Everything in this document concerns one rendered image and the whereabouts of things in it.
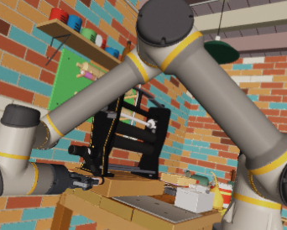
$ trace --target shelf bracket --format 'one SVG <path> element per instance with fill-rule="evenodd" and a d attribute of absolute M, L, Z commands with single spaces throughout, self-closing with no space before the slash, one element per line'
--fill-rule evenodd
<path fill-rule="evenodd" d="M 52 46 L 54 39 L 58 39 L 58 38 L 62 38 L 65 37 L 65 39 L 62 41 L 62 43 L 60 44 L 60 46 L 57 48 L 57 50 L 54 52 L 54 54 L 50 57 L 50 59 L 48 60 L 48 62 L 45 65 L 48 65 L 49 62 L 53 59 L 53 57 L 56 55 L 56 53 L 58 52 L 58 50 L 60 50 L 60 47 L 66 42 L 66 40 L 70 37 L 71 34 L 66 34 L 66 35 L 61 35 L 61 36 L 57 36 L 57 37 L 53 37 L 52 41 L 50 42 L 50 46 Z"/>

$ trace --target shelf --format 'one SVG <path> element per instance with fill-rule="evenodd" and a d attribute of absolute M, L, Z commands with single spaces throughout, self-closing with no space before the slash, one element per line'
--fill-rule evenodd
<path fill-rule="evenodd" d="M 115 66 L 121 63 L 120 60 L 109 55 L 105 50 L 101 49 L 96 44 L 77 33 L 68 25 L 62 23 L 59 19 L 53 19 L 41 24 L 37 24 L 36 28 L 40 29 L 42 32 L 45 32 L 51 37 L 70 34 L 70 37 L 65 42 L 66 45 L 108 70 L 113 69 Z M 57 40 L 62 42 L 64 39 L 65 37 L 58 38 Z"/>

